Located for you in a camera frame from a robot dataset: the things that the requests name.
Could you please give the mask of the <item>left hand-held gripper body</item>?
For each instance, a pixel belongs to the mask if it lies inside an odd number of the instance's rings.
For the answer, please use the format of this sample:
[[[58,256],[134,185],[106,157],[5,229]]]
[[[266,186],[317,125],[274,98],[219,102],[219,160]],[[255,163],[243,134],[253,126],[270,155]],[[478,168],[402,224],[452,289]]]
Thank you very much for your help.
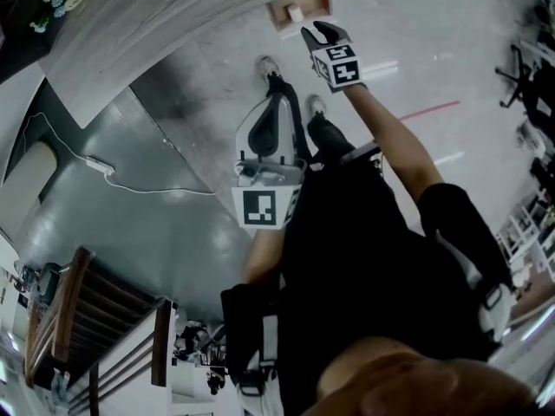
[[[238,225],[246,230],[281,230],[297,206],[307,164],[294,159],[291,165],[238,159],[238,177],[232,188]]]

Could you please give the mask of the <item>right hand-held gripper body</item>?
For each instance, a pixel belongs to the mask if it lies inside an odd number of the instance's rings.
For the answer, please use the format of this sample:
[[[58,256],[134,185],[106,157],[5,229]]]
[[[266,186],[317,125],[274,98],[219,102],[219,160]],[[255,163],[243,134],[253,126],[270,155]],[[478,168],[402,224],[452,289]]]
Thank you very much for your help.
[[[315,49],[310,55],[318,76],[326,81],[332,93],[362,83],[359,57],[351,41],[341,40],[336,45]]]

